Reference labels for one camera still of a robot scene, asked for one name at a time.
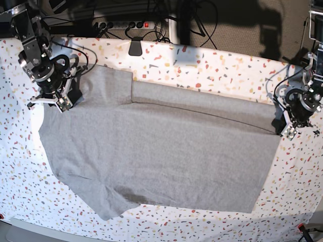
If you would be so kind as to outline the black table clamp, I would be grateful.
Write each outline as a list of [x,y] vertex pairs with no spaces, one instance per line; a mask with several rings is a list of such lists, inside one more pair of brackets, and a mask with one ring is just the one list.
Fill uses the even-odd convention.
[[130,48],[128,54],[130,56],[141,56],[142,55],[142,47],[141,41],[143,40],[142,37],[133,37],[131,39]]

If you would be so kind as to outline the grey T-shirt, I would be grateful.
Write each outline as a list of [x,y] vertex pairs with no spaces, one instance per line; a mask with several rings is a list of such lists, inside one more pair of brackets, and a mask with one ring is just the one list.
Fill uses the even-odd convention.
[[134,81],[98,66],[81,101],[46,105],[51,169],[102,219],[140,204],[250,213],[280,137],[273,105]]

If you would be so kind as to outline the white power strip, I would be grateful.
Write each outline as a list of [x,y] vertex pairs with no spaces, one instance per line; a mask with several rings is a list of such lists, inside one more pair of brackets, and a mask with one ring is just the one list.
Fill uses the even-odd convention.
[[109,30],[126,30],[130,29],[144,29],[144,30],[153,30],[155,23],[152,21],[96,21],[94,22],[94,27],[99,27],[99,29]]

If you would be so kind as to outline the terrazzo pattern tablecloth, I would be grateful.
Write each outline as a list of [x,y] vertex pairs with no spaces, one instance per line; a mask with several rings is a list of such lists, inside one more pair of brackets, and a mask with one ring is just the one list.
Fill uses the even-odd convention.
[[[269,104],[275,86],[296,68],[233,52],[144,41],[63,38],[54,54],[130,71],[134,80]],[[19,40],[1,40],[1,214],[80,237],[110,241],[286,241],[300,238],[322,200],[322,134],[282,140],[250,214],[142,205],[104,221],[57,180],[38,130],[42,106],[27,109],[37,86],[18,62]]]

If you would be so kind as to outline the grey table frame leg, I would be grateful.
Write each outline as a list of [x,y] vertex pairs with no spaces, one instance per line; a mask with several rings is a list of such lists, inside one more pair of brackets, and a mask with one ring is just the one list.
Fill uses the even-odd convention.
[[168,25],[169,25],[170,42],[173,44],[179,44],[180,40],[179,40],[178,33],[177,33],[177,21],[175,21],[173,19],[169,19]]

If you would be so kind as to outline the thin metal stand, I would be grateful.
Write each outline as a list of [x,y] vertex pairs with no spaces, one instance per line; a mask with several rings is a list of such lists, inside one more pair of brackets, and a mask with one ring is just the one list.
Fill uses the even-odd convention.
[[312,41],[312,18],[310,16],[306,17],[303,22],[303,32],[301,35],[299,50],[304,48],[306,46],[306,43],[309,41]]

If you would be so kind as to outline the red clamp bottom right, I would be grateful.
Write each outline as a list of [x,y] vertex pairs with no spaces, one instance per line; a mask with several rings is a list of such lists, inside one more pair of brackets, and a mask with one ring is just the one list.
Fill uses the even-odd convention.
[[313,242],[312,237],[310,236],[309,232],[305,228],[304,224],[299,224],[298,226],[299,231],[302,233],[301,238],[298,240],[298,242],[301,242],[303,239],[306,242]]

